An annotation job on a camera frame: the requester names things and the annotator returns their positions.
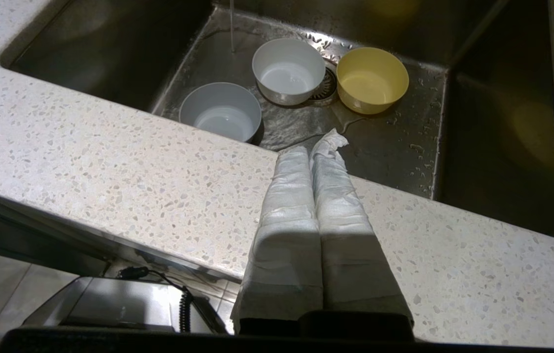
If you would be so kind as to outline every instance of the white bowl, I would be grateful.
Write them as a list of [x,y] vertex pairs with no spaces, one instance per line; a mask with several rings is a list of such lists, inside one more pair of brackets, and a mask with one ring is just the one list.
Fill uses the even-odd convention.
[[322,82],[324,70],[321,54],[296,39],[271,40],[253,56],[259,90],[268,100],[281,105],[308,100]]
[[262,121],[259,102],[244,87],[209,83],[185,97],[179,121],[241,142],[250,141]]

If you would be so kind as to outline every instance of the water droplet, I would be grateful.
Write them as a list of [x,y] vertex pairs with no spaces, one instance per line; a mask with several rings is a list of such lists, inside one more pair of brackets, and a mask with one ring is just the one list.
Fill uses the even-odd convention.
[[423,147],[421,147],[421,145],[414,145],[414,143],[411,143],[409,146],[410,146],[411,149],[415,150],[418,153],[425,152],[425,149]]

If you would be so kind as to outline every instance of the yellow bowl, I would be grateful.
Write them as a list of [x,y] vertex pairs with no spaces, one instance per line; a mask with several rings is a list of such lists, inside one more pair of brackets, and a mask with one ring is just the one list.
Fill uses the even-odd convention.
[[409,83],[405,66],[388,51],[359,48],[338,62],[338,95],[349,109],[377,114],[398,101]]

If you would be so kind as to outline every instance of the black cable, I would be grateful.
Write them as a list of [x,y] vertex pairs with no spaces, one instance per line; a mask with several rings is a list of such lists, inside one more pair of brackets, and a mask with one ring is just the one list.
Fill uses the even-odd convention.
[[189,332],[191,326],[189,310],[191,309],[191,304],[194,301],[194,296],[189,292],[189,289],[186,286],[179,286],[178,284],[172,282],[163,273],[150,270],[145,266],[124,268],[118,272],[117,277],[120,279],[140,279],[142,277],[146,277],[149,273],[161,277],[161,279],[183,293],[181,294],[181,300],[179,302],[179,331]]

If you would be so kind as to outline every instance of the black wire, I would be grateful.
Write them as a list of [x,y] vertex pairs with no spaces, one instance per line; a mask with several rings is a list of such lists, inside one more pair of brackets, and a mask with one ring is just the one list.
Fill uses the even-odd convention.
[[169,283],[171,286],[173,286],[174,288],[176,288],[180,291],[183,291],[183,288],[187,289],[185,286],[182,287],[182,286],[179,286],[178,284],[172,282],[170,279],[168,279],[168,277],[166,275],[164,275],[161,272],[158,272],[158,271],[155,271],[155,270],[148,270],[148,273],[153,273],[154,275],[158,275],[159,277],[161,277],[161,279],[163,279],[164,281]]
[[189,332],[191,328],[190,312],[194,296],[189,291],[183,291],[181,300],[179,301],[179,331]]

